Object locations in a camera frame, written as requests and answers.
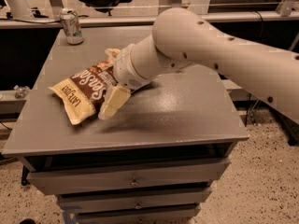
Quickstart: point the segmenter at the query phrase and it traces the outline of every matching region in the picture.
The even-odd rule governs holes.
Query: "speckled floor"
[[[288,145],[268,110],[259,110],[257,121],[258,126],[248,124],[249,141],[237,144],[232,164],[213,183],[198,216],[157,224],[299,223],[299,147]],[[19,162],[0,166],[0,223],[18,224],[27,217],[37,224],[64,223],[54,197],[21,185],[21,168]]]

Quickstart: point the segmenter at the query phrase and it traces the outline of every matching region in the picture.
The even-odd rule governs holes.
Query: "table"
[[[61,31],[2,152],[56,195],[78,223],[141,223],[196,216],[213,180],[249,135],[218,76],[195,65],[156,78],[112,119],[72,126],[48,87],[150,34],[151,26],[84,28],[70,46]]]

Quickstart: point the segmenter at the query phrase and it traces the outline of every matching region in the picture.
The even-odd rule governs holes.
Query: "silver can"
[[[82,43],[84,38],[78,21],[77,12],[73,9],[64,8],[61,12],[60,19],[64,27],[67,42],[71,45]]]

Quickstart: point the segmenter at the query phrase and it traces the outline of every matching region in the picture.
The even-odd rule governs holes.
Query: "drawer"
[[[76,214],[75,217],[79,224],[141,224],[145,221],[157,219],[167,220],[179,217],[195,217],[199,210],[199,206],[193,204],[135,211]]]
[[[30,173],[27,179],[46,195],[133,189],[217,180],[229,163],[227,158],[165,161]]]
[[[200,184],[174,185],[63,195],[58,196],[57,204],[69,213],[138,210],[155,206],[203,203],[210,193],[210,187],[202,188]]]

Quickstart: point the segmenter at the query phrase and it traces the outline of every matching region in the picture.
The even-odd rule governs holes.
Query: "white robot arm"
[[[114,75],[119,86],[137,90],[190,64],[216,70],[299,123],[299,54],[227,35],[187,9],[159,15],[152,35],[121,51]]]
[[[34,17],[27,0],[5,0],[14,19],[31,19]]]

